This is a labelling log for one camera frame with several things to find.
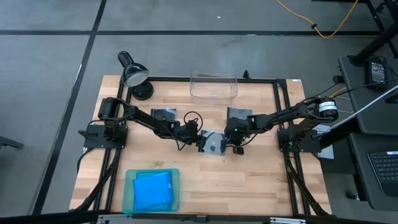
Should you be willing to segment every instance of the lamp shade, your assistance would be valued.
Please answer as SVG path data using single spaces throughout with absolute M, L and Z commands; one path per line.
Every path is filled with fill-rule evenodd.
M 130 54 L 126 51 L 121 51 L 118 54 L 118 59 L 123 66 L 123 83 L 127 87 L 140 85 L 149 76 L 148 69 L 133 61 Z

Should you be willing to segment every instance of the black desk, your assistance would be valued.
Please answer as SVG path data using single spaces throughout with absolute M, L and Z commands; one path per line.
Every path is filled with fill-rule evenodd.
M 398 197 L 389 197 L 381 191 L 368 159 L 370 152 L 395 151 L 398 138 L 370 134 L 351 133 L 348 135 L 354 166 L 360 179 L 355 180 L 361 200 L 367 200 L 376 210 L 398 211 Z
M 338 60 L 341 74 L 345 80 L 347 89 L 356 88 L 365 85 L 365 68 L 357 67 L 351 64 L 348 57 L 342 57 Z M 389 88 L 394 86 L 394 82 L 388 83 Z M 361 88 L 351 91 L 349 97 L 354 111 L 358 111 L 372 100 L 376 99 L 382 93 L 367 88 Z M 369 108 L 356 115 L 356 120 L 361 133 L 366 134 L 385 134 L 398 135 L 398 104 L 387 104 L 384 99 L 375 102 Z

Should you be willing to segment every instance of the transparent bin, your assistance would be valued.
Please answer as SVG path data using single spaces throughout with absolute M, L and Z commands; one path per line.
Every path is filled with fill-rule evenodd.
M 190 93 L 195 104 L 229 105 L 238 95 L 236 74 L 228 73 L 191 73 Z

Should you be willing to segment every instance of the black power adapter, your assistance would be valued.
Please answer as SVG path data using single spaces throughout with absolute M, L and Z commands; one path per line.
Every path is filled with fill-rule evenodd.
M 367 86 L 366 88 L 375 91 L 386 91 L 388 85 L 386 81 L 386 68 L 378 58 L 370 58 L 365 62 L 365 84 L 375 84 Z

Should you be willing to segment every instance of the keyboard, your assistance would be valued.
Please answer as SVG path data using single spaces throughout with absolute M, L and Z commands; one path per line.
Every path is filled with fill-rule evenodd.
M 383 193 L 398 197 L 398 151 L 373 152 L 368 157 Z

